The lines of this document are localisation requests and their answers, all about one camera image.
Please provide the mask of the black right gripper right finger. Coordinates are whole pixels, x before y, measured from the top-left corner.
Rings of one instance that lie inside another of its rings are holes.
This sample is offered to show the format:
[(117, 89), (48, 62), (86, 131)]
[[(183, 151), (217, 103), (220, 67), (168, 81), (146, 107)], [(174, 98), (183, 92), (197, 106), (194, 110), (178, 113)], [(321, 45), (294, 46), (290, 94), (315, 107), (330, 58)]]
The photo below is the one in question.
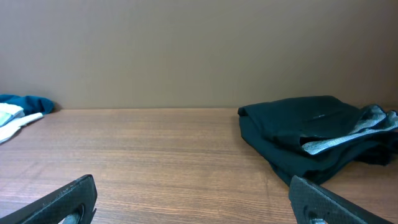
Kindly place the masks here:
[(298, 224), (392, 224), (345, 198), (297, 176), (290, 182), (289, 200)]

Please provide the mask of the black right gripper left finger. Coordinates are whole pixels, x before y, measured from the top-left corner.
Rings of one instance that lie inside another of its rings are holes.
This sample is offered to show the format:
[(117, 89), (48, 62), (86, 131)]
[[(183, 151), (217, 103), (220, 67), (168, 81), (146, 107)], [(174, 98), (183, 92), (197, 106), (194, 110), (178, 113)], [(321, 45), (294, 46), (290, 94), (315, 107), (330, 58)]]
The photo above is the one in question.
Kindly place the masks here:
[(98, 197), (94, 178), (86, 174), (1, 218), (1, 223), (90, 224)]

